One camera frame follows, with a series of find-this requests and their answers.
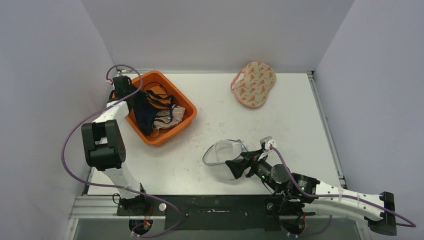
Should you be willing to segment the white mesh laundry bag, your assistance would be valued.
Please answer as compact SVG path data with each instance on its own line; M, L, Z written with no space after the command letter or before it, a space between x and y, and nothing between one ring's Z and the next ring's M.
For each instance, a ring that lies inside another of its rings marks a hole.
M240 159L241 153L248 151L247 145L240 139L218 140L206 150L202 156L202 162L207 166L222 165L226 161Z

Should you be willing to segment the navy blue bra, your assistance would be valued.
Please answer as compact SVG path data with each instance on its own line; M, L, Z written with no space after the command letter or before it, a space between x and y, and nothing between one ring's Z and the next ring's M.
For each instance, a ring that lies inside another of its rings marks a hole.
M134 96L133 111L136 124L144 135L149 136L153 131L153 123L160 109L149 102L145 93L138 92Z

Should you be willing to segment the orange bra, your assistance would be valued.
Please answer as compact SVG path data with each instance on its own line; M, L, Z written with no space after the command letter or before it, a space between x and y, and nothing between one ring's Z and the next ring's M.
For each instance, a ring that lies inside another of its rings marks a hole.
M157 109L170 109L178 104L178 101L159 82L147 83L142 90L145 92L148 102Z

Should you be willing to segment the orange plastic tub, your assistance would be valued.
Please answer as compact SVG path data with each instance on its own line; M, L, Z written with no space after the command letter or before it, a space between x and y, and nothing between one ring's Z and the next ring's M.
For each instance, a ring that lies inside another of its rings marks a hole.
M161 72L150 71L131 83L134 89L141 87L141 103L126 120L145 144L163 145L195 118L194 104Z

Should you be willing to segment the floral padded bra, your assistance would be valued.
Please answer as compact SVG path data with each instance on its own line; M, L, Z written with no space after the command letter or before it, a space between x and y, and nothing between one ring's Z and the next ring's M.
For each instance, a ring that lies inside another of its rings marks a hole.
M271 66L253 61L239 71L230 84L230 90L241 104L257 109L267 100L276 78Z

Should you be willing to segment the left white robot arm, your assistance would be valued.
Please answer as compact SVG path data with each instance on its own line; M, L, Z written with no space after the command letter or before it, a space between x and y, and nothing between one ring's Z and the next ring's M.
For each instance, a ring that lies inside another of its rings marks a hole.
M133 106L133 99L126 96L136 88L128 76L114 77L112 83L114 89L107 109L94 121L81 126L85 160L118 187L121 209L141 216L149 210L149 201L143 195L143 186L125 163L127 152L119 128Z

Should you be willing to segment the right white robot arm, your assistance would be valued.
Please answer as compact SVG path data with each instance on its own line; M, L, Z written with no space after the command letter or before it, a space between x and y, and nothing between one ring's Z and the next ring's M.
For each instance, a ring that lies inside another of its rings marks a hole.
M364 221L374 233L396 236L394 195L390 192L365 194L336 187L317 178L290 172L283 162L270 165L269 149L242 152L225 161L235 179L257 176L273 195L281 198L275 216L306 214L332 215Z

